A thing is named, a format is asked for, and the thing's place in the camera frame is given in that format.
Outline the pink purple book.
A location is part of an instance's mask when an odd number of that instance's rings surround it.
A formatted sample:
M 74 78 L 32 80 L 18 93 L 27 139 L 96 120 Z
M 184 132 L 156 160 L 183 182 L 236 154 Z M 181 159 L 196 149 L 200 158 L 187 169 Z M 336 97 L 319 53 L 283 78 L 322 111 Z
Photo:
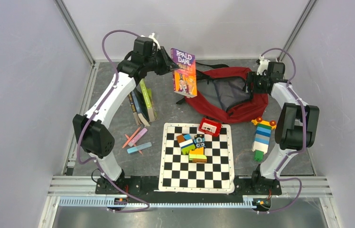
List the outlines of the pink purple book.
M 174 92 L 188 98 L 196 97 L 195 55 L 171 48 L 171 58 L 178 65 L 178 69 L 173 71 Z

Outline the red backpack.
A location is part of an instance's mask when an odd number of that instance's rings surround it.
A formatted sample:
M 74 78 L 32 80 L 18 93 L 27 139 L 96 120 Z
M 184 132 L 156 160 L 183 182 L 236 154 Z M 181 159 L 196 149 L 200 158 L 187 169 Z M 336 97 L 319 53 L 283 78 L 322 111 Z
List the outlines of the red backpack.
M 176 104 L 186 103 L 203 116 L 226 124 L 249 122 L 263 115 L 269 104 L 268 95 L 247 91 L 250 68 L 226 64 L 205 66 L 211 69 L 196 70 L 197 96 L 184 96 Z

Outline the dark blue book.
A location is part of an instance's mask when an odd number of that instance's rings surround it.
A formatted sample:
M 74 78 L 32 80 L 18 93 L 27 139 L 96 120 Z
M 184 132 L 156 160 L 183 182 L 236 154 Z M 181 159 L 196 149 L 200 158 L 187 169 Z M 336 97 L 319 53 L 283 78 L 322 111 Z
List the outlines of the dark blue book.
M 136 107 L 138 118 L 140 119 L 141 123 L 146 127 L 150 126 L 145 102 L 143 100 L 142 94 L 137 90 L 137 88 L 134 88 L 132 91 L 132 98 Z

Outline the green book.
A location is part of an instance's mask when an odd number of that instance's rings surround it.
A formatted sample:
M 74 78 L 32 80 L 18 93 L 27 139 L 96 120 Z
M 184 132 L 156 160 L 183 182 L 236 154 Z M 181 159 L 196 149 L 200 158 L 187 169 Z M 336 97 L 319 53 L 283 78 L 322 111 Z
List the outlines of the green book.
M 149 122 L 157 121 L 158 115 L 156 113 L 154 102 L 152 99 L 152 90 L 146 86 L 144 79 L 140 81 L 139 85 L 147 108 Z

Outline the black orange book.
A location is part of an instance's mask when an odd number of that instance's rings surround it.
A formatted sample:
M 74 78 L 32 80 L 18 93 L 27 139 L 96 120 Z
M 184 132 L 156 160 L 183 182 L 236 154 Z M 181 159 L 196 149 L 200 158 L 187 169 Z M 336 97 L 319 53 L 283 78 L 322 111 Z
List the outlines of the black orange book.
M 136 106 L 135 106 L 135 103 L 134 103 L 134 100 L 132 98 L 131 93 L 129 93 L 128 98 L 129 98 L 129 102 L 130 102 L 130 106 L 131 106 L 131 109 L 132 109 L 132 113 L 133 113 L 135 122 L 136 122 L 137 125 L 141 125 L 142 123 L 141 123 L 141 121 L 140 121 L 140 119 L 138 117 Z

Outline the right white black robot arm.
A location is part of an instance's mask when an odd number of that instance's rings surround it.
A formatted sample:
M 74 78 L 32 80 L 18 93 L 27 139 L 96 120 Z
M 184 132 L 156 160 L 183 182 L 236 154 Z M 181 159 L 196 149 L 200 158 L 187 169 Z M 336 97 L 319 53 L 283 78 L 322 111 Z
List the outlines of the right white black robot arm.
M 259 162 L 252 172 L 250 187 L 256 194 L 280 193 L 280 173 L 298 153 L 314 143 L 319 108 L 308 105 L 284 79 L 285 64 L 260 58 L 258 69 L 250 72 L 247 90 L 252 94 L 269 94 L 281 107 L 277 121 L 262 117 L 252 120 L 256 126 L 252 151 Z

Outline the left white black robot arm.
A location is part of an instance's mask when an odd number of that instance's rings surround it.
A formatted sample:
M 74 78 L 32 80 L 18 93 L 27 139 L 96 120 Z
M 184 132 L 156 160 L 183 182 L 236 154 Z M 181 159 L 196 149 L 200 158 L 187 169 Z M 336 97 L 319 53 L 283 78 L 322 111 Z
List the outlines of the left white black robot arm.
M 88 153 L 101 175 L 108 179 L 107 187 L 113 193 L 121 193 L 125 189 L 125 180 L 120 177 L 123 170 L 112 152 L 115 138 L 108 130 L 114 115 L 147 73 L 161 76 L 177 68 L 154 33 L 136 37 L 133 50 L 115 66 L 112 81 L 99 100 L 85 114 L 74 116 L 72 123 L 78 144 L 76 154 L 79 155 L 81 150 Z

